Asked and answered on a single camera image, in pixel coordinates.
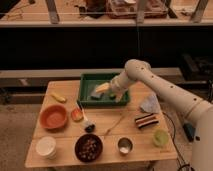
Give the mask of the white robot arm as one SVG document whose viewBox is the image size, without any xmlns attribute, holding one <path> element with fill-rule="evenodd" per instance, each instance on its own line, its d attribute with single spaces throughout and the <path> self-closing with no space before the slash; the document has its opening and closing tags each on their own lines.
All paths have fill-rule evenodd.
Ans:
<svg viewBox="0 0 213 171">
<path fill-rule="evenodd" d="M 191 171 L 213 171 L 213 104 L 155 75 L 149 63 L 131 59 L 111 81 L 99 85 L 96 92 L 112 91 L 121 95 L 134 83 L 142 82 L 182 113 L 195 127 Z"/>
</svg>

